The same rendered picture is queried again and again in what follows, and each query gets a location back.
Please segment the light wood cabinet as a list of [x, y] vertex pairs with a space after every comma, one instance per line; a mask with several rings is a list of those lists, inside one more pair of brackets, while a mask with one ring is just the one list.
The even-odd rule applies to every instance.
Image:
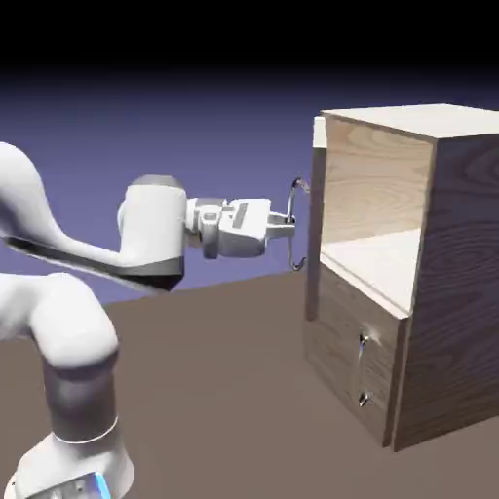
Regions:
[[391, 443], [499, 416], [499, 110], [324, 110], [320, 263], [407, 314]]

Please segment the light wood cabinet door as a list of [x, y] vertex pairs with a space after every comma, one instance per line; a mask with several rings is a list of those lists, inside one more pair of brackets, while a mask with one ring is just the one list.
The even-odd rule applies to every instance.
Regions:
[[[382, 446], [391, 443], [407, 314], [382, 306], [345, 277], [320, 263], [317, 315], [304, 323], [305, 354], [346, 408]], [[358, 407], [359, 333], [369, 335], [365, 385]]]
[[326, 153], [326, 118], [317, 116], [314, 118], [313, 125], [313, 151], [310, 178], [310, 207], [305, 296], [305, 319], [307, 321], [315, 320], [318, 308]]

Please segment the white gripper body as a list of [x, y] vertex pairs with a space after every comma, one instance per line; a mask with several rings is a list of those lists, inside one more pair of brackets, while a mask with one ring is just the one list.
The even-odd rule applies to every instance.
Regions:
[[218, 222], [218, 254], [233, 258], [262, 255], [270, 207], [268, 199], [238, 199], [223, 207]]

